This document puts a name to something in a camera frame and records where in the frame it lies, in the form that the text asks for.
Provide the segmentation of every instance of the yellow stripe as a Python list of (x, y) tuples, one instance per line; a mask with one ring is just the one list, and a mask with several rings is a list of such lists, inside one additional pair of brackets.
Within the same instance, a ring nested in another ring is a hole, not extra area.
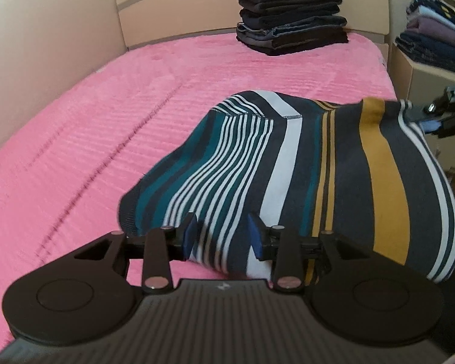
[(379, 123), (385, 103), (365, 98), (359, 133), (369, 164), (374, 202), (374, 251), (404, 264), (410, 246), (410, 215), (405, 188)]
[(330, 108), (331, 110), (334, 110), (334, 109), (338, 108), (337, 105), (331, 105), (331, 104), (329, 104), (326, 101), (321, 101), (321, 103), (324, 104), (327, 108)]
[(315, 260), (314, 259), (308, 260), (307, 273), (305, 274), (305, 286), (308, 286), (310, 284), (310, 282), (312, 282), (314, 269), (315, 269)]
[(329, 189), (327, 196), (327, 212), (325, 214), (325, 230), (332, 230), (334, 221), (334, 195), (335, 195), (335, 110), (330, 115), (330, 165)]
[(324, 104), (322, 103), (322, 101), (320, 101), (320, 100), (313, 100), (313, 99), (312, 99), (312, 101), (313, 101), (314, 103), (316, 103), (316, 104), (317, 104), (320, 108), (322, 108), (323, 110), (330, 110), (330, 108), (327, 107), (326, 105), (324, 105)]
[(317, 189), (315, 212), (313, 213), (312, 237), (318, 237), (322, 218), (322, 201), (324, 199), (325, 170), (327, 165), (327, 114), (322, 115), (322, 160), (320, 162), (320, 179)]

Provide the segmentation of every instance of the pile of clothes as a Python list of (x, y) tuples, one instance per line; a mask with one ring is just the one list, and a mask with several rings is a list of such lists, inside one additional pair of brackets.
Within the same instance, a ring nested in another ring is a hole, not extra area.
[(396, 44), (418, 63), (455, 72), (455, 0), (412, 0)]
[(342, 0), (238, 0), (238, 41), (269, 56), (344, 43)]

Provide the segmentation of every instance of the screw head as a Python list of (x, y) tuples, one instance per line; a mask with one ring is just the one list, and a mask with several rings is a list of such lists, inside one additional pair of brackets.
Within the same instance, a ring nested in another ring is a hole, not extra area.
[(168, 286), (168, 279), (164, 277), (149, 277), (144, 284), (149, 289), (163, 289)]
[(285, 226), (274, 225), (270, 227), (270, 233), (273, 237), (280, 238), (282, 231), (285, 229)]
[(165, 238), (173, 239), (175, 238), (175, 227), (174, 226), (161, 226), (160, 230), (165, 234)]
[(297, 277), (281, 277), (277, 281), (277, 285), (282, 289), (296, 289), (301, 284), (302, 281)]

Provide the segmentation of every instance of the pink fuzzy bedspread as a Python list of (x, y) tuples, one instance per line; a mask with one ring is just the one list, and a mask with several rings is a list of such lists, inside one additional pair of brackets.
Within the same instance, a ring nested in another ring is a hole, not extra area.
[[(63, 94), (0, 149), (0, 349), (11, 339), (1, 311), (23, 274), (117, 230), (120, 196), (178, 147), (209, 108), (265, 89), (334, 103), (394, 99), (379, 49), (348, 44), (267, 57), (233, 34), (126, 53)], [(172, 263), (180, 277), (222, 277)], [(133, 263), (131, 283), (140, 281)]]

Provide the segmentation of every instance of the striped fabric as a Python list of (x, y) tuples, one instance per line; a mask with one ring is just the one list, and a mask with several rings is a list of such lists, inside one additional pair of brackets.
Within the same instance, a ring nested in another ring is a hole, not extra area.
[(195, 212), (191, 260), (270, 278), (271, 263), (255, 258), (246, 228), (256, 212), (302, 236), (338, 231), (440, 282), (455, 266), (455, 199), (423, 132), (403, 120), (406, 108), (238, 93), (123, 196), (120, 225), (142, 235)]

